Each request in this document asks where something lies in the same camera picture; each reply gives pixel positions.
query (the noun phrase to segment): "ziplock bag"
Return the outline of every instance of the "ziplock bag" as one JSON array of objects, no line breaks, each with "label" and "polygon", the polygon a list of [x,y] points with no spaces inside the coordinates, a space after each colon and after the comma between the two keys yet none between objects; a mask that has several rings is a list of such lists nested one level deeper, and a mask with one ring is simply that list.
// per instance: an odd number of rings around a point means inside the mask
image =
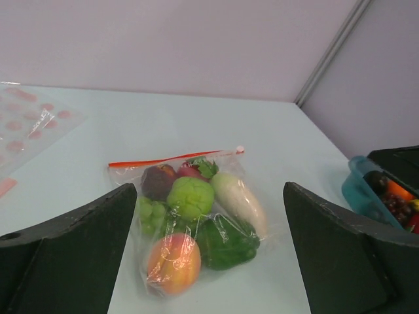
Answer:
[{"label": "ziplock bag", "polygon": [[265,210],[232,151],[109,164],[138,193],[131,236],[147,292],[182,293],[200,274],[251,262],[272,235]]},{"label": "ziplock bag", "polygon": [[0,180],[83,120],[81,113],[31,88],[0,85]]}]

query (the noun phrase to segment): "plastic fruit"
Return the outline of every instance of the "plastic fruit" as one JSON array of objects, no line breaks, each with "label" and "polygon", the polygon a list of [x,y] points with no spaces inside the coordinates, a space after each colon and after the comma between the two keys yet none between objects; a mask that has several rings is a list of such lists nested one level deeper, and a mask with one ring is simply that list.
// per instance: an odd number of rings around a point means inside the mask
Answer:
[{"label": "plastic fruit", "polygon": [[414,199],[414,196],[412,194],[407,192],[404,188],[402,188],[392,180],[388,181],[388,192],[400,196],[405,201],[411,201]]},{"label": "plastic fruit", "polygon": [[377,195],[383,195],[387,191],[388,179],[377,170],[373,170],[364,175],[364,180]]},{"label": "plastic fruit", "polygon": [[153,201],[166,201],[176,179],[177,173],[172,166],[149,167],[141,177],[142,194]]},{"label": "plastic fruit", "polygon": [[184,220],[196,220],[211,211],[214,189],[200,179],[182,177],[176,180],[168,196],[169,207]]},{"label": "plastic fruit", "polygon": [[195,283],[200,270],[201,256],[195,240],[182,233],[168,235],[153,246],[147,284],[164,294],[179,294]]},{"label": "plastic fruit", "polygon": [[177,170],[177,175],[179,177],[192,177],[192,178],[198,178],[198,179],[204,180],[206,182],[209,181],[207,178],[204,178],[203,176],[201,176],[201,172],[199,172],[193,167],[180,167]]},{"label": "plastic fruit", "polygon": [[137,199],[141,233],[154,236],[157,230],[165,228],[167,210],[159,201],[151,201],[144,196]]}]

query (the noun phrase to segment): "blue container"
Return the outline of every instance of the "blue container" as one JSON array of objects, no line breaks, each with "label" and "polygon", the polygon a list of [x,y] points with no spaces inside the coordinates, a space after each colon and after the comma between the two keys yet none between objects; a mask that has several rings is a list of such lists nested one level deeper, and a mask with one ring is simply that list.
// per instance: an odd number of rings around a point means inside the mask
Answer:
[{"label": "blue container", "polygon": [[364,156],[353,157],[348,164],[351,173],[342,185],[342,193],[352,210],[357,214],[403,230],[400,223],[364,180],[364,175],[368,172],[372,170],[382,172],[382,169]]}]

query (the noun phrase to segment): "white tabletop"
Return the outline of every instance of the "white tabletop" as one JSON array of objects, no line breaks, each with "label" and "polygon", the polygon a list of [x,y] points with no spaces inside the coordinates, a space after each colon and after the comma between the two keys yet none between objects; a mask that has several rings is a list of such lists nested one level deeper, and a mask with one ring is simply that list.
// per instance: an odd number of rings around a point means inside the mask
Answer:
[{"label": "white tabletop", "polygon": [[110,314],[225,314],[310,312],[282,190],[295,181],[346,206],[340,186],[347,159],[292,103],[36,88],[82,111],[86,122],[11,177],[18,186],[0,199],[0,234],[84,205],[113,188],[107,164],[188,152],[234,149],[253,186],[281,218],[272,251],[218,278],[198,282],[171,300],[146,296],[134,277],[128,238]]}]

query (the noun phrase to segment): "toy fruit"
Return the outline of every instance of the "toy fruit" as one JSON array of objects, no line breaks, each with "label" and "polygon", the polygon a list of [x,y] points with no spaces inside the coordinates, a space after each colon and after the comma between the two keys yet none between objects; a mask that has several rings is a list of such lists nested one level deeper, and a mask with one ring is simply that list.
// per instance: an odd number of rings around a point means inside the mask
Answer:
[{"label": "toy fruit", "polygon": [[179,294],[198,279],[200,269],[200,249],[195,240],[182,233],[168,235],[151,251],[147,284],[165,294]]},{"label": "toy fruit", "polygon": [[248,222],[233,222],[221,214],[198,228],[196,242],[203,265],[211,270],[228,270],[254,259],[260,241]]},{"label": "toy fruit", "polygon": [[378,196],[387,191],[388,179],[380,171],[373,170],[364,175],[364,180]]},{"label": "toy fruit", "polygon": [[207,178],[204,178],[203,176],[201,176],[201,172],[199,172],[193,167],[180,167],[177,170],[177,175],[179,177],[192,177],[192,178],[204,180],[206,182],[209,181]]},{"label": "toy fruit", "polygon": [[228,214],[250,223],[259,238],[265,239],[268,236],[266,213],[243,180],[230,173],[219,172],[215,162],[201,162],[199,170],[203,177],[209,179],[221,207]]},{"label": "toy fruit", "polygon": [[177,173],[172,166],[149,167],[141,177],[142,194],[153,201],[166,201],[176,179]]},{"label": "toy fruit", "polygon": [[156,230],[166,227],[167,209],[163,203],[142,196],[137,199],[137,208],[142,234],[153,236]]},{"label": "toy fruit", "polygon": [[182,219],[195,220],[211,211],[214,189],[203,180],[182,177],[174,182],[167,202]]},{"label": "toy fruit", "polygon": [[412,194],[407,192],[404,188],[402,188],[392,180],[388,181],[388,192],[400,196],[405,201],[411,201],[414,199],[414,196]]}]

